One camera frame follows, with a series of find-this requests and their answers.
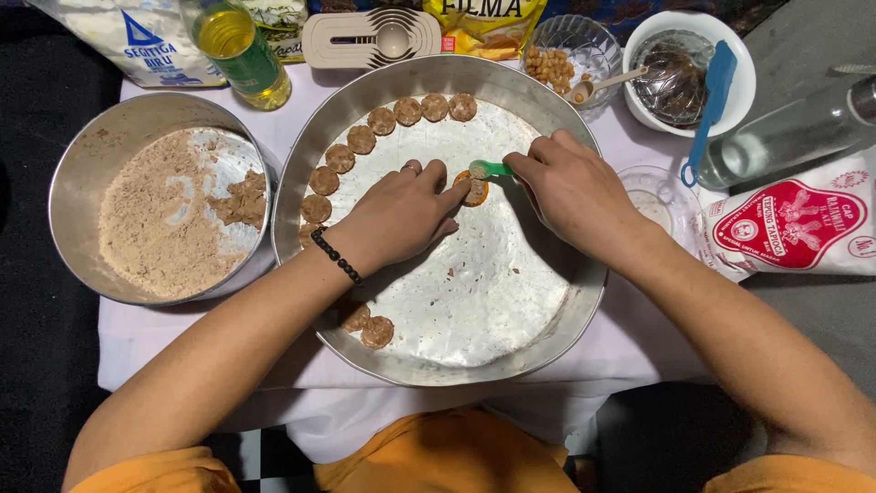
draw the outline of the glass bottle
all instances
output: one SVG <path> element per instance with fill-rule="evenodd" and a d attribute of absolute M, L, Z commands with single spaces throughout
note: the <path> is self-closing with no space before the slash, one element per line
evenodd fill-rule
<path fill-rule="evenodd" d="M 847 149 L 876 134 L 876 75 L 840 81 L 706 146 L 696 177 L 722 189 Z"/>
<path fill-rule="evenodd" d="M 181 0 L 180 10 L 189 37 L 247 103 L 271 111 L 289 100 L 289 76 L 239 0 Z"/>

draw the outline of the beige measuring spoon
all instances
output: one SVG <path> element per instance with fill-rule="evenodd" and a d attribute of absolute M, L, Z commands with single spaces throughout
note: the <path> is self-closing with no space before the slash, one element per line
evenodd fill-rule
<path fill-rule="evenodd" d="M 584 104 L 593 96 L 596 91 L 600 89 L 605 89 L 609 86 L 613 86 L 614 84 L 620 84 L 622 82 L 631 81 L 636 77 L 641 77 L 648 73 L 648 67 L 639 67 L 635 70 L 630 70 L 625 74 L 618 75 L 616 77 L 612 77 L 611 79 L 606 79 L 602 82 L 593 83 L 590 81 L 580 81 L 575 84 L 572 90 L 566 95 L 566 100 L 572 104 Z"/>

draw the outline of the tapioca flour bag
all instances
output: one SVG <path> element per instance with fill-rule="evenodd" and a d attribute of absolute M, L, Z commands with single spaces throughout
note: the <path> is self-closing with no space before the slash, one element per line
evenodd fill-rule
<path fill-rule="evenodd" d="M 706 206 L 703 261 L 752 271 L 876 275 L 876 146 Z"/>

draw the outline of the cooking oil bottle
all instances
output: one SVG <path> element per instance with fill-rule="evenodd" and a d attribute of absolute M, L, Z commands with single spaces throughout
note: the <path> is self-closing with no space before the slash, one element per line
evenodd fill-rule
<path fill-rule="evenodd" d="M 247 103 L 271 111 L 289 100 L 289 76 L 240 0 L 181 0 L 180 10 L 192 41 Z"/>

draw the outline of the white tablecloth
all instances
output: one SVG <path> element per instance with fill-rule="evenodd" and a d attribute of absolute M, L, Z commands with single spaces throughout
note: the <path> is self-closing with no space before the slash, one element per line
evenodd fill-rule
<path fill-rule="evenodd" d="M 194 94 L 234 113 L 262 144 L 285 161 L 317 106 L 356 75 L 312 71 L 304 64 L 287 66 L 286 70 L 292 78 L 293 94 L 278 111 L 250 110 L 230 89 Z M 125 81 L 122 99 L 145 92 Z M 617 171 L 649 165 L 677 172 L 689 150 L 689 139 L 650 130 L 636 121 L 619 93 L 586 119 L 603 157 Z M 213 303 L 148 309 L 102 298 L 98 321 L 100 386 L 117 389 Z M 566 418 L 553 416 L 561 429 L 538 434 L 562 434 L 571 423 L 592 416 L 612 392 L 699 375 L 705 375 L 705 369 L 678 332 L 632 285 L 612 274 L 602 305 L 580 341 L 559 360 L 526 377 L 462 389 L 395 388 L 348 366 L 307 332 L 279 360 L 259 391 L 231 417 L 226 428 L 251 429 L 292 422 L 290 436 L 311 459 L 333 461 L 355 451 L 395 418 L 412 412 L 490 397 L 502 410 L 517 405 L 502 401 L 505 397 L 534 392 L 541 396 L 535 400 L 545 402 L 547 392 L 566 403 L 557 411 L 565 413 Z M 531 417 L 543 409 L 522 412 Z M 538 419 L 520 421 L 538 432 L 534 430 L 538 425 L 533 424 Z"/>

